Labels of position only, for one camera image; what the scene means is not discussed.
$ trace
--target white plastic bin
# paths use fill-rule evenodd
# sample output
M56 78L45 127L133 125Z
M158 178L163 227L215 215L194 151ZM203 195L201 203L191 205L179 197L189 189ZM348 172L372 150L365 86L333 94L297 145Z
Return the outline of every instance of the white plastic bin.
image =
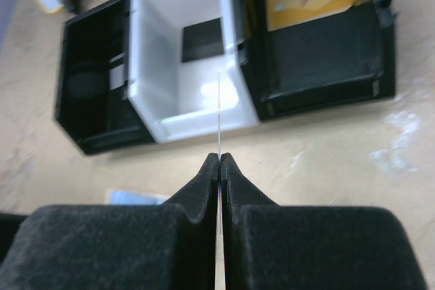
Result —
M232 0L131 0L128 97L157 143L259 124L239 67ZM221 18L224 55L183 63L182 31Z

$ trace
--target beige table surface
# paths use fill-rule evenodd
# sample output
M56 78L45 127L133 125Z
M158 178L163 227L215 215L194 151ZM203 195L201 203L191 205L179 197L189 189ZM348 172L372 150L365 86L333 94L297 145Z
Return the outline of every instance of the beige table surface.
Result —
M107 0L85 0L92 8ZM306 113L225 134L223 151L279 204L375 205L404 224L435 289L435 0L395 0L394 101ZM171 195L215 136L84 157L53 121L66 13L18 0L0 56L0 209L102 203L108 188ZM222 257L217 287L222 288Z

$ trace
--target light blue object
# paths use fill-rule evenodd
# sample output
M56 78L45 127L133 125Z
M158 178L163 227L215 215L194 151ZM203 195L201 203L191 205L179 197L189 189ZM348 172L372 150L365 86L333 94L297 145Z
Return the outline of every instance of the light blue object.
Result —
M138 194L125 190L114 190L111 193L109 203L113 205L160 205L165 200L165 198Z

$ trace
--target black container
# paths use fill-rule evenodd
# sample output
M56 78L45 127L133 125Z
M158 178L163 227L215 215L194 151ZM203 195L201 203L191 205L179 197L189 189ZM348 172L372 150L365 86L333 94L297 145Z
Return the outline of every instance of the black container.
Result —
M233 3L240 65L261 120L395 95L391 0L271 32L265 0Z
M154 140L127 97L130 0L65 23L56 120L85 154Z

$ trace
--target plastic bin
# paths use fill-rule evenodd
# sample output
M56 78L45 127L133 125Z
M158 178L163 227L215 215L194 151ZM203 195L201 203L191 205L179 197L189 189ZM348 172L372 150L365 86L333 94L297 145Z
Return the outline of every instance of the plastic bin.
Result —
M272 32L266 0L233 3L239 62L260 119L395 95L391 0Z
M127 97L130 0L65 24L56 120L86 154L152 143Z
M218 131L218 73L222 130L258 124L237 64L232 0L131 0L128 96L158 143ZM221 22L223 53L184 62L186 33ZM198 48L207 45L197 39Z

